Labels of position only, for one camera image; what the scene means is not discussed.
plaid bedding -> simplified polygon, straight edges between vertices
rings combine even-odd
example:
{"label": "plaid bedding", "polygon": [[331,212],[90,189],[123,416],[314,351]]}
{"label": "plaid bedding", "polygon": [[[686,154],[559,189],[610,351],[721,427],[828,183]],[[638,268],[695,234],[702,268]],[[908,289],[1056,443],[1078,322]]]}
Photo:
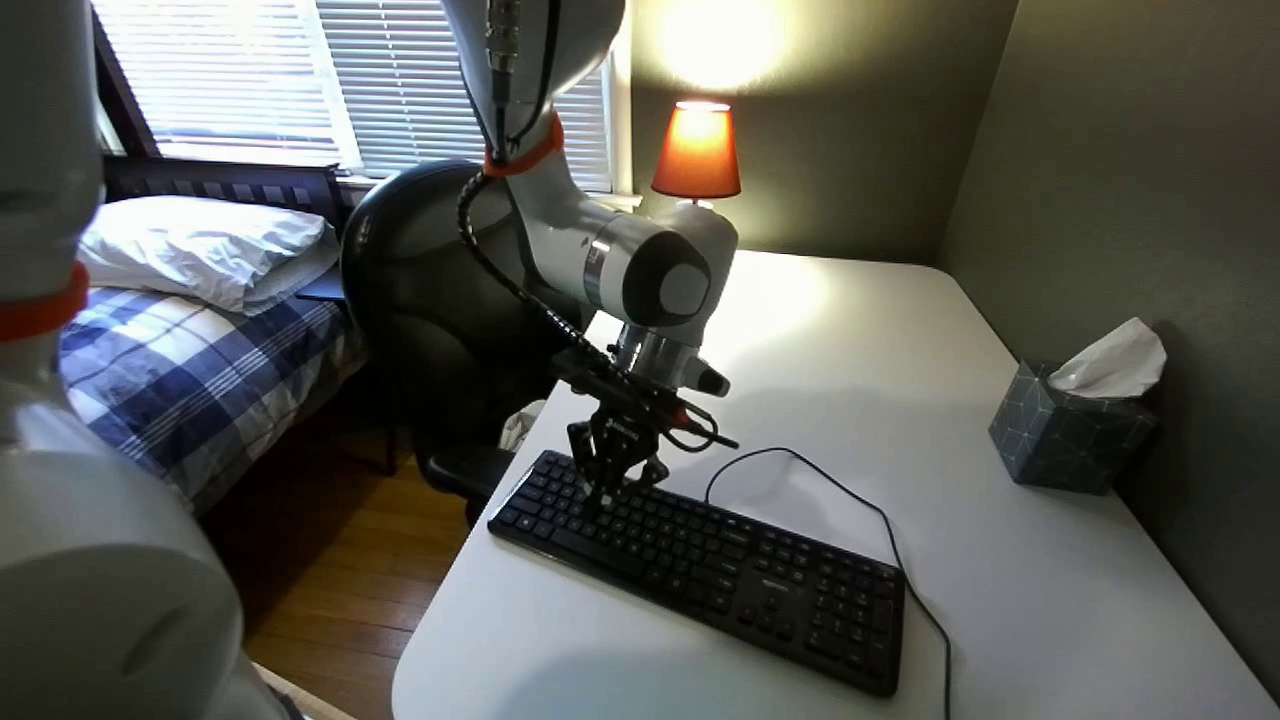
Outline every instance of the plaid bedding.
{"label": "plaid bedding", "polygon": [[353,360],[353,315],[331,301],[232,322],[183,297],[90,289],[61,338],[78,420],[190,509],[222,498]]}

lamp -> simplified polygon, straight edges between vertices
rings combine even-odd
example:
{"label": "lamp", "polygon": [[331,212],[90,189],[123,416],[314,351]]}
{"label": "lamp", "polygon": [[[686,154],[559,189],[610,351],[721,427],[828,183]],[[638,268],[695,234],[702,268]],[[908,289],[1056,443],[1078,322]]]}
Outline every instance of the lamp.
{"label": "lamp", "polygon": [[650,189],[663,198],[734,198],[734,120],[721,100],[680,100],[657,157]]}

desk surface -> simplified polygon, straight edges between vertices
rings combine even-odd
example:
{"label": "desk surface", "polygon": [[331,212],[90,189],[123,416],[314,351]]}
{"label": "desk surface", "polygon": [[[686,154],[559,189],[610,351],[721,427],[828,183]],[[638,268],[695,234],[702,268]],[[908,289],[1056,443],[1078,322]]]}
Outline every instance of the desk surface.
{"label": "desk surface", "polygon": [[[1280,717],[1116,498],[1006,480],[987,420],[1016,366],[945,272],[739,253],[702,357],[734,386],[702,401],[728,436],[788,443],[893,517],[954,643],[954,720]],[[497,504],[588,413],[554,390]],[[669,489],[730,455],[663,449]],[[870,513],[778,455],[734,465],[715,504],[887,562]],[[399,657],[394,717],[914,720],[939,717],[939,657],[908,603],[898,691],[870,702],[477,526]]]}

black chair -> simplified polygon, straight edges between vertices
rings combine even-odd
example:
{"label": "black chair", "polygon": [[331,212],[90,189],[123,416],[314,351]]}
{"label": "black chair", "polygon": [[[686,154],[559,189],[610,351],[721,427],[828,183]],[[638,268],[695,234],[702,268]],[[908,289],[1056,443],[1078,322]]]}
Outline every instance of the black chair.
{"label": "black chair", "polygon": [[[406,424],[429,484],[480,517],[507,469],[505,420],[546,396],[546,360],[568,345],[536,307],[501,289],[454,234],[454,198],[477,164],[418,164],[358,199],[342,230],[342,284],[370,347],[370,378]],[[579,303],[536,289],[525,230],[497,180],[473,204],[485,257],[584,327]]]}

white pillow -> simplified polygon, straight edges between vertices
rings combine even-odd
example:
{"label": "white pillow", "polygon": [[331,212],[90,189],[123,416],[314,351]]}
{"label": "white pillow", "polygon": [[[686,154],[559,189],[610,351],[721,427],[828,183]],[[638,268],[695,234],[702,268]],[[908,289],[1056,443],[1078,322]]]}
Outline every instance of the white pillow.
{"label": "white pillow", "polygon": [[336,257],[314,212],[207,198],[116,199],[78,235],[90,284],[197,297],[222,313],[259,313],[323,276]]}

